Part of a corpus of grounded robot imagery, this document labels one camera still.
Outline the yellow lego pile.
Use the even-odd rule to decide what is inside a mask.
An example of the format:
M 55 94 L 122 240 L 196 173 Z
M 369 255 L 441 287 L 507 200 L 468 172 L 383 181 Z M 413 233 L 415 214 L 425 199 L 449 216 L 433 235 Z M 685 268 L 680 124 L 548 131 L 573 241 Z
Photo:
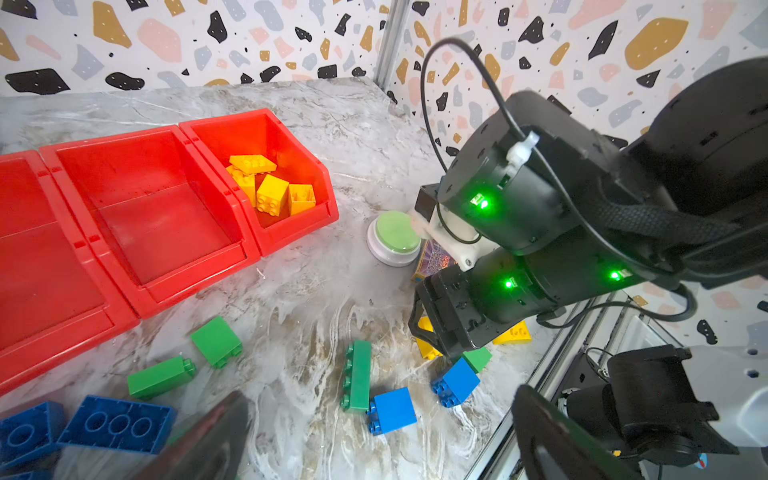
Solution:
M 275 176 L 277 164 L 264 155 L 231 155 L 226 170 L 257 212 L 275 218 L 296 216 L 317 204 L 312 185 Z

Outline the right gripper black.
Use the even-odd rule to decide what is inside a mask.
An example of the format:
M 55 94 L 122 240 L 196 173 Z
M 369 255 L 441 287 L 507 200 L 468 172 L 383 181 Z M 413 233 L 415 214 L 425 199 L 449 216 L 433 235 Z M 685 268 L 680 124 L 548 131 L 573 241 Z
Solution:
M 474 274 L 457 266 L 416 286 L 411 334 L 448 359 L 486 346 L 528 315 L 525 276 Z

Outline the green slanted lego brick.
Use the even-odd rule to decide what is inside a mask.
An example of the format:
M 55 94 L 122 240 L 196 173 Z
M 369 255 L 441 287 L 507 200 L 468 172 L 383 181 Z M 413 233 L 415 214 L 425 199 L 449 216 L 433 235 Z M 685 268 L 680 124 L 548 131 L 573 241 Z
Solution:
M 355 340 L 347 349 L 344 364 L 343 393 L 340 406 L 344 411 L 366 412 L 369 408 L 372 345 Z

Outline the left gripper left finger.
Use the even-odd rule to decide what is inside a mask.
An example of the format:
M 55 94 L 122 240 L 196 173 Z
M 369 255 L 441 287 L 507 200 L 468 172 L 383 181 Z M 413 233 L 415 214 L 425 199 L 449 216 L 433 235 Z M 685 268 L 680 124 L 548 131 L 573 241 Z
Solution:
M 133 477 L 236 479 L 250 428 L 251 401 L 235 390 Z

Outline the green tall lego brick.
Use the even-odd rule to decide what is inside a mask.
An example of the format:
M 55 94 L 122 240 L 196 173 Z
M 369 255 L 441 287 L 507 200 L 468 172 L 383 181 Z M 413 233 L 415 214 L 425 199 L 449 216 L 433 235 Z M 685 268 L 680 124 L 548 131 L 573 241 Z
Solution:
M 175 357 L 128 376 L 129 394 L 149 400 L 191 382 L 196 365 L 184 357 Z

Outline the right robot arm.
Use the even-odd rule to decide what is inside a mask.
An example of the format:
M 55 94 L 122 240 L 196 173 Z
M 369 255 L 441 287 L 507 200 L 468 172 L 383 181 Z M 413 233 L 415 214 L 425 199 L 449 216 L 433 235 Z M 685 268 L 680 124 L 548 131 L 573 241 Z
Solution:
M 534 92 L 507 98 L 437 184 L 422 189 L 493 244 L 416 289 L 412 334 L 448 358 L 534 317 L 650 282 L 684 300 L 767 273 L 767 62 L 697 80 L 649 131 L 619 148 Z M 767 354 L 755 345 L 671 345 L 615 354 L 608 376 L 557 407 L 529 387 L 513 404 L 524 463 L 539 450 L 577 478 L 615 478 L 642 460 L 684 467 L 701 454 L 767 444 Z

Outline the green small lego brick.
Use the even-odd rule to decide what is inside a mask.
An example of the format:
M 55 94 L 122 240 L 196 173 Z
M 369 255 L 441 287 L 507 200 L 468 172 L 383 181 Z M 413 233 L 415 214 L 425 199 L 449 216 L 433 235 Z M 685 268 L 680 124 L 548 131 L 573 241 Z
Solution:
M 222 317 L 201 326 L 190 339 L 214 369 L 223 369 L 243 352 L 242 342 Z

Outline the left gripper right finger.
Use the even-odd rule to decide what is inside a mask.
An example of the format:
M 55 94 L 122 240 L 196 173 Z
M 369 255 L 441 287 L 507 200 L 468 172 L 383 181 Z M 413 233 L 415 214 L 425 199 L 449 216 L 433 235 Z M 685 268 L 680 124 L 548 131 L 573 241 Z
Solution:
M 529 479 L 642 477 L 526 384 L 516 391 L 512 416 L 521 461 Z

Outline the yellow long lego brick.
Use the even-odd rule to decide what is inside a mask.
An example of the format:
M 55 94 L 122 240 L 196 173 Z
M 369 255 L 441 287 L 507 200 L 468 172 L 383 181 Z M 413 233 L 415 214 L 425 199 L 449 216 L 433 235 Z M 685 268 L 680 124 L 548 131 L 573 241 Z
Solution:
M 420 318 L 418 322 L 418 326 L 420 329 L 426 330 L 428 332 L 434 332 L 434 329 L 432 327 L 430 319 L 424 315 Z M 438 351 L 435 347 L 433 347 L 431 344 L 421 340 L 416 339 L 420 354 L 423 359 L 431 361 L 438 357 L 441 357 L 442 354 L 440 351 Z

